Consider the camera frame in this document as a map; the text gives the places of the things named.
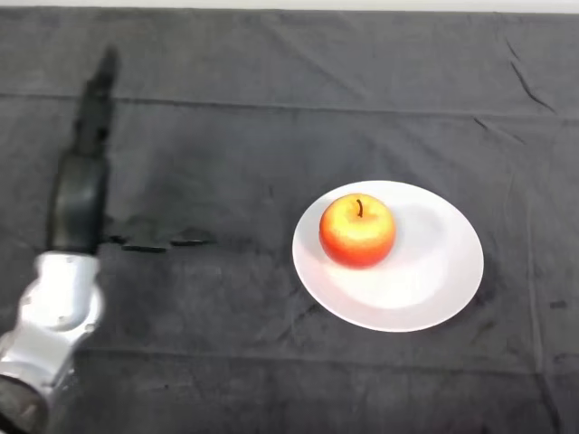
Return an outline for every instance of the white plate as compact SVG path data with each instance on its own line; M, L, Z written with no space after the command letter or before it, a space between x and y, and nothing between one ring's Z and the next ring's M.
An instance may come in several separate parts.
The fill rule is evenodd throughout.
M350 193L370 194L394 213L394 247L369 269L337 264L319 243L322 213ZM422 330L456 315L476 294L484 266L479 237L459 210L432 192L391 181L324 194L301 216L292 249L299 278L320 305L384 332Z

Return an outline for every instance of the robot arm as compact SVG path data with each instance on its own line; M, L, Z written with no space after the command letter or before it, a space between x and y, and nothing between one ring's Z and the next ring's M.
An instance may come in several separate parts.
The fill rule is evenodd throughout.
M117 55L108 50L86 85L74 141L59 164L38 279L20 299L14 330L0 339L0 433L45 431L72 355L103 313L95 255L103 237L116 71Z

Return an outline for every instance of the red apple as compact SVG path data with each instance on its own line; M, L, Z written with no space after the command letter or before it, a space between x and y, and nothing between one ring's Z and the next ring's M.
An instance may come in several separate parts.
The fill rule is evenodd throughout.
M369 267L385 258L395 235L391 211L368 194L336 199L319 221L319 240L326 254L350 267Z

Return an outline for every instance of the white wall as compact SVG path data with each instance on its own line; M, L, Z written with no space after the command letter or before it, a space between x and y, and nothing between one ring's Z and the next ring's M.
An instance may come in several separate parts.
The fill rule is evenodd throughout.
M579 13L579 0L0 0L0 5Z

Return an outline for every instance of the apple stem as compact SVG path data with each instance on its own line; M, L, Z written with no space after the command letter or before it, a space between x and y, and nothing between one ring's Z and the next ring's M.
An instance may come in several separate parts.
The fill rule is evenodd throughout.
M356 199L356 202L358 202L358 205L360 205L360 212L358 213L358 217L362 217L364 215L364 207L362 206L362 201Z

